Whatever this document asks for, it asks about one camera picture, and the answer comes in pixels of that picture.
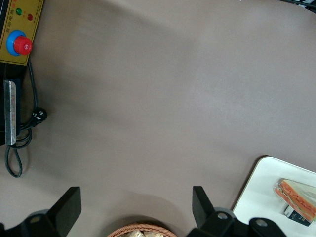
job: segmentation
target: screw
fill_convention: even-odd
[[[262,219],[256,220],[256,223],[257,223],[258,226],[261,226],[261,227],[267,227],[268,226],[267,222],[265,222]]]
[[[228,218],[227,215],[223,212],[218,213],[217,217],[221,220],[226,220]]]

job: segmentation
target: white plate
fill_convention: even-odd
[[[316,187],[316,173],[274,157],[264,157],[252,172],[234,207],[234,214],[246,224],[253,217],[268,218],[276,222],[287,237],[315,237],[316,223],[306,227],[283,215],[286,203],[273,191],[280,178]]]

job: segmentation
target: bread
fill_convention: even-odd
[[[282,179],[275,192],[306,220],[316,220],[316,187]]]

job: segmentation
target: food wrapper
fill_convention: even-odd
[[[274,191],[308,222],[316,220],[316,188],[293,180],[280,179]]]
[[[310,226],[310,222],[308,222],[303,216],[297,213],[291,206],[287,206],[287,208],[284,211],[284,215],[297,223],[300,223],[304,226]]]
[[[163,234],[160,234],[157,232],[145,231],[144,236],[145,237],[163,237]]]
[[[126,234],[126,237],[145,237],[141,231],[132,231]]]

